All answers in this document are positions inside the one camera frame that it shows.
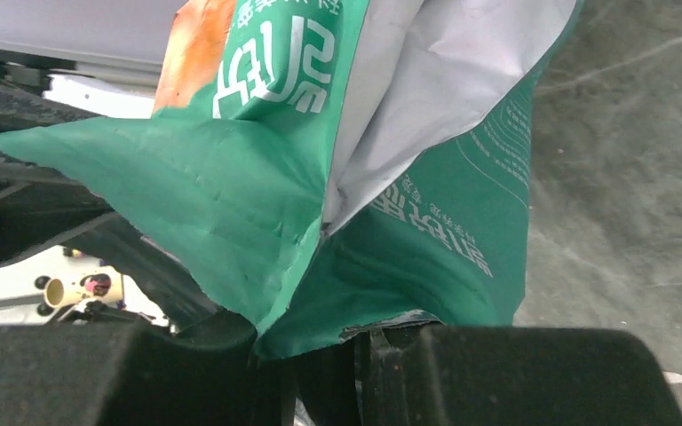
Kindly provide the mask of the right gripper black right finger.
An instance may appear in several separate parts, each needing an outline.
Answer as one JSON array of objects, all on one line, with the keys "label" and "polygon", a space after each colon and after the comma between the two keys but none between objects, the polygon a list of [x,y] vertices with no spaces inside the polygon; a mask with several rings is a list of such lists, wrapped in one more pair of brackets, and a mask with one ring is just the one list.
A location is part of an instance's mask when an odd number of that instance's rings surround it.
[{"label": "right gripper black right finger", "polygon": [[367,425],[682,425],[655,356],[620,330],[386,329],[362,359]]}]

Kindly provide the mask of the green pet food bag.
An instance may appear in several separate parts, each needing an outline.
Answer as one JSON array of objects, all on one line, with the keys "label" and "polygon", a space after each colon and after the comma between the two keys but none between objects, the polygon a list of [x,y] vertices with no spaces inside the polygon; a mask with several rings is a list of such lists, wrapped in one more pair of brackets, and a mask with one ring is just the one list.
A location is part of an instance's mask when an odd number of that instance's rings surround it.
[{"label": "green pet food bag", "polygon": [[0,134],[89,188],[287,358],[508,326],[533,92],[579,1],[190,1],[153,115]]}]

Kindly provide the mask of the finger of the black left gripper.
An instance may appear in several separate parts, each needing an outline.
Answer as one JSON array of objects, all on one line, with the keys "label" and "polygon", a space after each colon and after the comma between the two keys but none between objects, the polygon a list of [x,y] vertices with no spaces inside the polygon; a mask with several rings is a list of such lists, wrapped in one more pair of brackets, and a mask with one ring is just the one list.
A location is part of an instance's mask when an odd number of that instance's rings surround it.
[{"label": "finger of the black left gripper", "polygon": [[[0,79],[0,132],[93,116]],[[193,325],[218,310],[181,264],[145,241],[84,186],[56,170],[0,151],[0,267],[55,245],[107,260],[131,276],[179,327]]]}]

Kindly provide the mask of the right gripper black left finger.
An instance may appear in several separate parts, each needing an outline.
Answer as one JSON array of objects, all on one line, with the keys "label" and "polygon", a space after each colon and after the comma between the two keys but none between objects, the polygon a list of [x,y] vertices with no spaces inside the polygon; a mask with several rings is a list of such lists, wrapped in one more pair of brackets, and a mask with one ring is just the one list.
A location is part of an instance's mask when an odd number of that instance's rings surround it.
[{"label": "right gripper black left finger", "polygon": [[174,336],[144,320],[0,326],[0,425],[291,425],[255,337],[228,312]]}]

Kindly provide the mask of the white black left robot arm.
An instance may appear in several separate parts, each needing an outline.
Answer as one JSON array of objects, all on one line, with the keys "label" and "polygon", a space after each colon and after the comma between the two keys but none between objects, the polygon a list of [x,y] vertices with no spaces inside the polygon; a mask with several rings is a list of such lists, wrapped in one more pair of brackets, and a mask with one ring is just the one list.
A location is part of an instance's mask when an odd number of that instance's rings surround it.
[{"label": "white black left robot arm", "polygon": [[[153,100],[100,80],[52,72],[43,89],[0,78],[0,131],[98,114],[146,118]],[[59,172],[0,152],[0,324],[39,324],[49,278],[105,261],[124,275],[125,303],[184,328],[217,311],[189,273],[96,195]]]}]

